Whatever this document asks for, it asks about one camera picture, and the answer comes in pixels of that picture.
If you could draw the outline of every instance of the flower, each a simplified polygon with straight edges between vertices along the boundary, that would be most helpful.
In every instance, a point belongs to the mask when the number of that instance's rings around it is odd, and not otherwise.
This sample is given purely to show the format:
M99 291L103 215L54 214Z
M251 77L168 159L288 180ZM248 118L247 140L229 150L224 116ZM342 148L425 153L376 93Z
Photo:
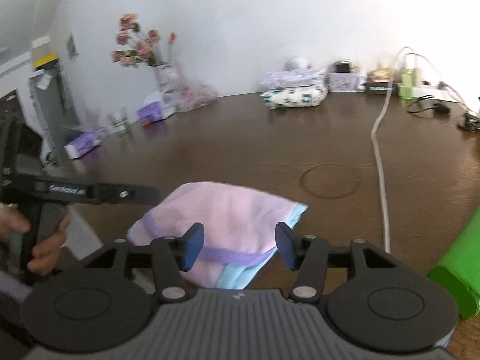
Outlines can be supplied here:
M127 68L128 66L135 65L135 60L131 56L123 56L120 58L120 65Z
M119 62L123 56L126 56L126 53L124 51L112 51L110 55L113 62Z
M149 58L152 55L152 46L146 40L139 40L135 45L137 55L141 58Z
M169 36L169 44L173 44L177 40L177 34L172 32Z
M161 39L160 34L158 33L157 30L148 31L148 39L147 39L148 43L155 44L155 43L158 43L160 39Z
M135 20L137 20L136 13L125 13L120 18L120 29L122 30L130 30L135 26Z
M121 30L120 32L117 32L117 35L115 36L117 44L121 45L127 44L130 39L131 35L128 33L128 30Z

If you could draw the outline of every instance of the light green object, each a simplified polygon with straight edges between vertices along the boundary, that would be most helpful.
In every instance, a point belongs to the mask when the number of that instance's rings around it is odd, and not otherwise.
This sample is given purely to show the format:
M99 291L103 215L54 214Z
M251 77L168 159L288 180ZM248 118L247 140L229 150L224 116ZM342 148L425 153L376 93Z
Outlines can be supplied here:
M480 209L465 227L429 278L449 291L458 304L460 317L472 318L480 311Z
M402 70L401 96L404 100L413 99L413 87L415 86L415 69Z

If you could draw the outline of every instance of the silver screw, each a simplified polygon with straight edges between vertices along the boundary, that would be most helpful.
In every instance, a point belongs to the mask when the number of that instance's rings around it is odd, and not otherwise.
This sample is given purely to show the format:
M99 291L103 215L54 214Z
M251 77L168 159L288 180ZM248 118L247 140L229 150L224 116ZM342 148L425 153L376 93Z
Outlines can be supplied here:
M299 298L313 298L317 294L317 290L310 286L299 286L293 289L293 294Z
M162 291L162 296L166 299L181 299L185 295L185 290L180 287L167 287Z

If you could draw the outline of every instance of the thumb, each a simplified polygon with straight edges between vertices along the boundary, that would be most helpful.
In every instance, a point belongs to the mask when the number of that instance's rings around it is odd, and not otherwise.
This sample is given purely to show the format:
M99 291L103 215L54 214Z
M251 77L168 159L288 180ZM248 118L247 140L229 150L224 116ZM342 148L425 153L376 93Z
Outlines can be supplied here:
M0 232L8 234L12 231L27 233L29 230L30 223L20 211L8 206L0 209Z

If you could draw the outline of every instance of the white logo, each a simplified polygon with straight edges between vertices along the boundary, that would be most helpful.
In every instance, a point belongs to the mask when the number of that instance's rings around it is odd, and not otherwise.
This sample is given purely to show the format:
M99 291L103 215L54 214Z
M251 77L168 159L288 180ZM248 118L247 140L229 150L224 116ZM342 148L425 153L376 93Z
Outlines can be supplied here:
M85 195L86 191L83 188L69 188L59 187L57 185L50 185L50 192L71 193L73 195Z

